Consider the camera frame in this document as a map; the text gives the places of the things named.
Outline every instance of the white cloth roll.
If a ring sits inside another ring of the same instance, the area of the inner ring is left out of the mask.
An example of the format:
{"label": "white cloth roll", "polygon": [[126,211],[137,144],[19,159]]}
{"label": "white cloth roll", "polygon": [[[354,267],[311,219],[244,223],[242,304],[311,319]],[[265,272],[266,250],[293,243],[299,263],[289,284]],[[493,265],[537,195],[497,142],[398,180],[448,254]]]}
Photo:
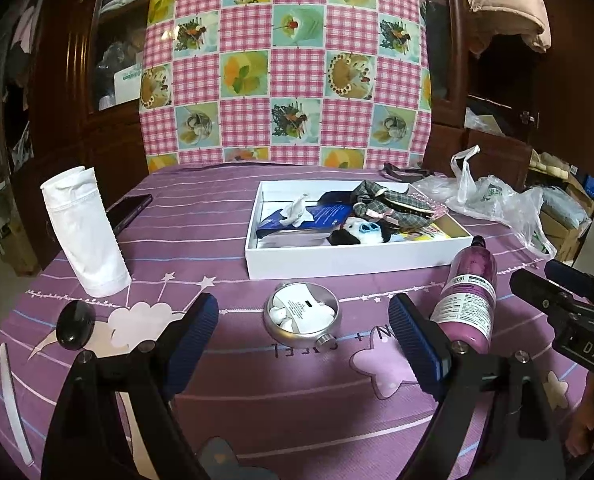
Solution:
{"label": "white cloth roll", "polygon": [[64,171],[41,186],[48,216],[86,293],[103,298],[131,281],[106,217],[93,168]]}

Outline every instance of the human hand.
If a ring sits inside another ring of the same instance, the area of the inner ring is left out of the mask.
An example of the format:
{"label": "human hand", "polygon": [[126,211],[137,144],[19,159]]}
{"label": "human hand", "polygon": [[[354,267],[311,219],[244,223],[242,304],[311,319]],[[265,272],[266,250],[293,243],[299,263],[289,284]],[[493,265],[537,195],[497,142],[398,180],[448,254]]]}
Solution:
{"label": "human hand", "polygon": [[590,442],[589,433],[594,429],[594,374],[588,373],[586,389],[579,407],[573,414],[572,424],[566,439],[566,448],[572,456],[586,454],[594,442]]}
{"label": "human hand", "polygon": [[572,456],[579,456],[590,451],[588,433],[594,429],[594,399],[592,395],[584,397],[573,413],[572,424],[566,439],[566,449]]}

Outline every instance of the striped tablecloth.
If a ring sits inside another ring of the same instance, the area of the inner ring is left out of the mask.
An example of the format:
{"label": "striped tablecloth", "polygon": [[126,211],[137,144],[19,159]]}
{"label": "striped tablecloth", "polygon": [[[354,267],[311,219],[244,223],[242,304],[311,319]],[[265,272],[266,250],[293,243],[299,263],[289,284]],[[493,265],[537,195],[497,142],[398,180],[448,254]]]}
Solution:
{"label": "striped tablecloth", "polygon": [[[152,330],[162,330],[205,290],[217,298],[221,315],[195,375],[175,399],[175,412],[214,480],[231,474],[237,463],[257,468],[238,471],[247,480],[396,478],[435,403],[415,384],[389,335],[387,305],[393,294],[405,291],[430,313],[448,267],[311,280],[332,290],[344,309],[338,348],[318,353],[285,349],[270,339],[260,312],[277,281],[249,281],[244,258],[260,180],[362,178],[383,179],[371,170],[242,164],[203,170],[176,166],[146,177],[132,194],[151,193],[154,200],[119,235],[132,284],[109,298],[88,298],[59,254],[2,324],[0,344],[8,345],[34,463],[25,466],[16,449],[1,381],[0,441],[22,471],[31,479],[40,477],[55,402],[76,355],[50,342],[68,301],[78,298],[95,306],[96,328],[88,347],[105,355],[152,337]],[[581,399],[586,371],[552,351],[553,332],[545,317],[514,297],[508,285],[513,270],[541,274],[544,261],[523,250],[505,226],[457,219],[472,234],[484,236],[497,259],[492,351],[523,349],[532,355],[562,424]],[[148,316],[152,322],[143,321]],[[482,424],[480,411],[454,476],[466,472]],[[143,459],[138,446],[133,450]]]}

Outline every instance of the pink spray bottle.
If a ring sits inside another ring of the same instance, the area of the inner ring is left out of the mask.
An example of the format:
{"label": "pink spray bottle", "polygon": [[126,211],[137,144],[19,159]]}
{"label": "pink spray bottle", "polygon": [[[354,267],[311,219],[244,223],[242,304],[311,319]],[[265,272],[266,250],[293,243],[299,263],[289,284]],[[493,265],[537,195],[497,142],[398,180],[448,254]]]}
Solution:
{"label": "pink spray bottle", "polygon": [[496,302],[496,261],[486,241],[475,236],[470,247],[457,253],[430,319],[451,341],[464,341],[487,353]]}

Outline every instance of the round metal container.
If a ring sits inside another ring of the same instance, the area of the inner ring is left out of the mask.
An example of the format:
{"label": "round metal container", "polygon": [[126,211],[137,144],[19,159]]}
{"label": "round metal container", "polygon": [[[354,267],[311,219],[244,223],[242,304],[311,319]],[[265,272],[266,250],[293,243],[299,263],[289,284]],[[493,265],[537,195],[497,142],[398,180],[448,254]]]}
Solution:
{"label": "round metal container", "polygon": [[315,347],[317,350],[327,350],[336,345],[337,340],[335,334],[341,324],[341,310],[339,308],[339,302],[335,295],[330,292],[325,286],[317,285],[316,283],[304,283],[311,292],[312,297],[317,301],[327,304],[330,308],[335,311],[335,316],[332,322],[325,327],[323,330],[318,332],[312,332],[309,334],[296,334],[288,332],[273,323],[270,319],[270,309],[273,307],[273,299],[278,290],[284,287],[298,285],[298,283],[286,283],[277,287],[274,293],[266,301],[266,308],[264,309],[264,325],[266,325],[266,331],[270,334],[275,341],[286,345],[290,348],[310,348]]}

